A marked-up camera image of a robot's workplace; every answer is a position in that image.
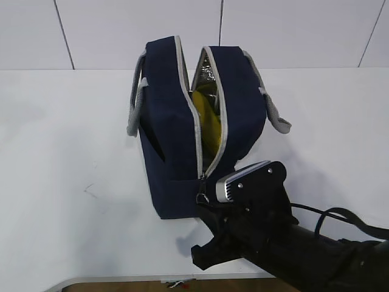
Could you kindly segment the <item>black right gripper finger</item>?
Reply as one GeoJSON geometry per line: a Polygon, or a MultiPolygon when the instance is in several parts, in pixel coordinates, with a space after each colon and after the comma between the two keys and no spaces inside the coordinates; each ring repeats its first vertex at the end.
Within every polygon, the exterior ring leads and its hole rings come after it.
{"type": "Polygon", "coordinates": [[[204,222],[222,222],[226,214],[230,212],[229,203],[198,203],[198,215],[204,222]]]}

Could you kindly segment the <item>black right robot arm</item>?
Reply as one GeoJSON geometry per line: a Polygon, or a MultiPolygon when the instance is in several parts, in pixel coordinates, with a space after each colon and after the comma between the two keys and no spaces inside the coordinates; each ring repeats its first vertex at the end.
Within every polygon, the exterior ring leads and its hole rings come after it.
{"type": "Polygon", "coordinates": [[[286,176],[279,161],[248,165],[216,183],[215,201],[201,178],[198,214],[213,237],[192,247],[193,263],[246,259],[300,291],[387,291],[388,230],[341,207],[320,211],[313,231],[301,227],[286,176]]]}

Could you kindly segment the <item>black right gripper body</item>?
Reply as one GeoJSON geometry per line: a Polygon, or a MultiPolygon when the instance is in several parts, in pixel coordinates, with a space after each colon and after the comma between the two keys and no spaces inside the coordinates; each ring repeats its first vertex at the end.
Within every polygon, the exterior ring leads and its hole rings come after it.
{"type": "MultiPolygon", "coordinates": [[[[287,171],[280,161],[258,169],[243,178],[243,188],[232,190],[233,201],[222,222],[204,222],[212,239],[191,248],[193,264],[200,269],[236,259],[260,264],[267,244],[290,224],[297,224],[284,188],[287,171]]],[[[205,184],[196,196],[198,203],[219,203],[208,198],[205,184]]]]}

